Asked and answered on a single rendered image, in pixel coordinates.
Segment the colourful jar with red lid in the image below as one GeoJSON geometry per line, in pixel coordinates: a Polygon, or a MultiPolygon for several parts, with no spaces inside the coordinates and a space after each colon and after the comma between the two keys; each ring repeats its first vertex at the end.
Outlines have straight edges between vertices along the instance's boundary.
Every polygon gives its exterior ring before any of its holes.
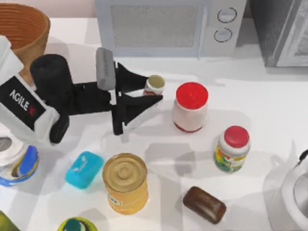
{"type": "Polygon", "coordinates": [[[249,151],[248,131],[241,126],[233,125],[219,135],[214,160],[222,171],[234,173],[242,168],[249,151]]]}

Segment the blue and white can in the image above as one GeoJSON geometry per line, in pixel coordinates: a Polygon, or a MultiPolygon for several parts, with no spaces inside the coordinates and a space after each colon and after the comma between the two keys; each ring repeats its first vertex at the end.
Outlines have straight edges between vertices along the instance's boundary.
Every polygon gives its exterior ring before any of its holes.
{"type": "Polygon", "coordinates": [[[17,139],[0,123],[0,186],[12,187],[28,180],[38,165],[37,148],[17,139]]]}

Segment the green and yellow can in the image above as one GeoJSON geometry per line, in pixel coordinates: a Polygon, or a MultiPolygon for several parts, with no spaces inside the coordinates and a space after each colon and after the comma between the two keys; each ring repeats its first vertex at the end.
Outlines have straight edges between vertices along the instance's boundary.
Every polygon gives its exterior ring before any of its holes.
{"type": "Polygon", "coordinates": [[[98,231],[98,229],[88,219],[72,217],[63,221],[57,231],[98,231]]]}

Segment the blue soap box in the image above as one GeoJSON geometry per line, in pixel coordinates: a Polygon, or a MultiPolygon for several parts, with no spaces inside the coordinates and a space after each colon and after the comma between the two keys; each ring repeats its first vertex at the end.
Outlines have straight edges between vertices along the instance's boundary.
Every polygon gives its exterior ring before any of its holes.
{"type": "Polygon", "coordinates": [[[65,181],[78,189],[86,189],[103,167],[102,157],[89,152],[82,152],[65,174],[65,181]]]}

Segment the green box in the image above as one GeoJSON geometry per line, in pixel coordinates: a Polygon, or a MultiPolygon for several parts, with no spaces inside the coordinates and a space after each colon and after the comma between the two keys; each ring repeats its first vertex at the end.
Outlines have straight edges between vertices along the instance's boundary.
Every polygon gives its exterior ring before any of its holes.
{"type": "Polygon", "coordinates": [[[0,231],[20,231],[19,228],[1,210],[0,231]]]}

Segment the white jar with red lid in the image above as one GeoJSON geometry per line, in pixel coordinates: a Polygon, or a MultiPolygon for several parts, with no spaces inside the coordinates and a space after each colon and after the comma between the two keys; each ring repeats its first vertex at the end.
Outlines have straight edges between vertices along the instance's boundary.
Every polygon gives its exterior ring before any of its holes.
{"type": "Polygon", "coordinates": [[[205,125],[208,106],[208,91],[197,82],[181,84],[175,93],[172,109],[174,125],[181,131],[194,133],[205,125]]]}

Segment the grey cabinet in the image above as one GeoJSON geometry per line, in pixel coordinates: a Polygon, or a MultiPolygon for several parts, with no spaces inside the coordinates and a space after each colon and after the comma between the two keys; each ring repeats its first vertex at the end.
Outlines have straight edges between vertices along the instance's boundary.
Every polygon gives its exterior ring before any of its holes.
{"type": "Polygon", "coordinates": [[[308,67],[308,0],[250,0],[266,67],[308,67]]]}

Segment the pale microwave oven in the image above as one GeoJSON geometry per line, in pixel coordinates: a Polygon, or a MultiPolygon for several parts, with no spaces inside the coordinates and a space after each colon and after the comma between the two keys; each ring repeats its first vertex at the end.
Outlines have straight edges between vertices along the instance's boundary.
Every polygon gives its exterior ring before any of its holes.
{"type": "Polygon", "coordinates": [[[116,57],[228,57],[236,47],[246,0],[95,0],[101,43],[116,57]],[[230,23],[218,20],[232,7],[230,23]],[[214,39],[228,28],[232,38],[214,39]]]}

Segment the round microwave knob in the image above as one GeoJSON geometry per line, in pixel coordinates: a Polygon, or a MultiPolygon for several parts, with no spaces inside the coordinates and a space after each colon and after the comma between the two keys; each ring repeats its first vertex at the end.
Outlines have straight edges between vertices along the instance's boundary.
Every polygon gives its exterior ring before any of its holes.
{"type": "Polygon", "coordinates": [[[214,33],[215,41],[219,43],[224,43],[229,41],[232,38],[232,31],[228,28],[223,28],[221,30],[217,30],[214,33]]]}
{"type": "Polygon", "coordinates": [[[221,9],[218,12],[218,20],[222,23],[230,23],[235,20],[236,16],[237,11],[232,7],[221,9]]]}

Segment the brown soap bar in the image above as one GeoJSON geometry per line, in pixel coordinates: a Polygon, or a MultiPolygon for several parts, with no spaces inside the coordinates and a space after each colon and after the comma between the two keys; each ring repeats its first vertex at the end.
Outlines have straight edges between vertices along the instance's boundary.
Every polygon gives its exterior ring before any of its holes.
{"type": "Polygon", "coordinates": [[[218,224],[226,213],[224,202],[197,186],[191,187],[183,197],[183,204],[212,224],[218,224]]]}

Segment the brown ribbed basket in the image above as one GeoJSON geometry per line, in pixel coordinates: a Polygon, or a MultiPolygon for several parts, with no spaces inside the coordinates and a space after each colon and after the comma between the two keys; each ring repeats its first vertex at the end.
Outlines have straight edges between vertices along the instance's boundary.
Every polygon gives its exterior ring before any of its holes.
{"type": "Polygon", "coordinates": [[[30,65],[44,54],[50,27],[48,16],[34,7],[0,3],[0,35],[11,42],[14,54],[24,65],[19,74],[30,86],[30,65]]]}

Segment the pale grey rounded box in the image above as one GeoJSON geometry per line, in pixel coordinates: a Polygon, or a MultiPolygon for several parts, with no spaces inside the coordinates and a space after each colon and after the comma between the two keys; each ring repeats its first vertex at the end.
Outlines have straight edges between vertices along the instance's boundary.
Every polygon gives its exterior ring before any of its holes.
{"type": "Polygon", "coordinates": [[[96,80],[98,88],[113,90],[116,86],[113,52],[99,47],[96,51],[96,80]]]}

